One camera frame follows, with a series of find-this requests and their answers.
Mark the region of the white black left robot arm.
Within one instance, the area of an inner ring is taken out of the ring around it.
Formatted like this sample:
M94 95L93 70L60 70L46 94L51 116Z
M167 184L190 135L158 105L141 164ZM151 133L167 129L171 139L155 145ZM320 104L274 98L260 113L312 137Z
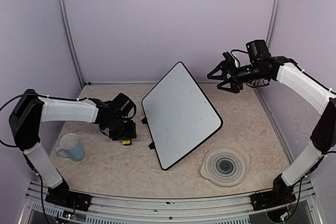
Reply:
M113 100L95 98L67 99L50 97L27 89L15 97L17 104L9 116L9 126L18 148L48 186L48 194L66 206L73 201L73 193L54 168L43 148L39 128L45 122L84 122L96 124L100 132L113 141L135 139L135 103L125 94L119 93Z

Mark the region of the white whiteboard black frame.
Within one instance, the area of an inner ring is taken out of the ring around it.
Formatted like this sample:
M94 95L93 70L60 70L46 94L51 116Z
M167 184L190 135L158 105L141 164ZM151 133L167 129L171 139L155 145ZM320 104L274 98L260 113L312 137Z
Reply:
M223 126L216 111L185 64L177 62L142 99L147 124L162 170L168 170Z

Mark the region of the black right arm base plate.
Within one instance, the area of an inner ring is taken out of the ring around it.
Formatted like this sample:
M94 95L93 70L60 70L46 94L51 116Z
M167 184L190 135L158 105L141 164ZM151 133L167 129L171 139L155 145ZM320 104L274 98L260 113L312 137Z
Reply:
M293 192L276 196L272 190L255 192L250 196L254 211L273 208L296 201L296 196Z

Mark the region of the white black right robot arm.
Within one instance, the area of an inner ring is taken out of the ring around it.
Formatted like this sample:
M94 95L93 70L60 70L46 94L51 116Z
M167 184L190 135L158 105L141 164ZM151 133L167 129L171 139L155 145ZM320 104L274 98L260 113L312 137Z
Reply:
M270 54L255 56L250 64L238 67L234 57L226 52L207 78L218 80L219 90L239 93L244 85L256 80L277 81L301 96L320 115L310 141L294 162L274 181L272 190L254 193L251 201L254 210L262 210L288 204L297 198L294 186L312 173L329 150L335 146L335 92L316 81L300 69L296 62L283 56Z

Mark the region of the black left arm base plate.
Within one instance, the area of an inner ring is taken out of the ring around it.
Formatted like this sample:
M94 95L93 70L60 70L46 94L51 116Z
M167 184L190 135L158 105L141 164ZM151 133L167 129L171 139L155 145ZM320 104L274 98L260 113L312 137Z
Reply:
M56 206L87 212L91 204L92 196L74 191L61 193L47 193L45 201Z

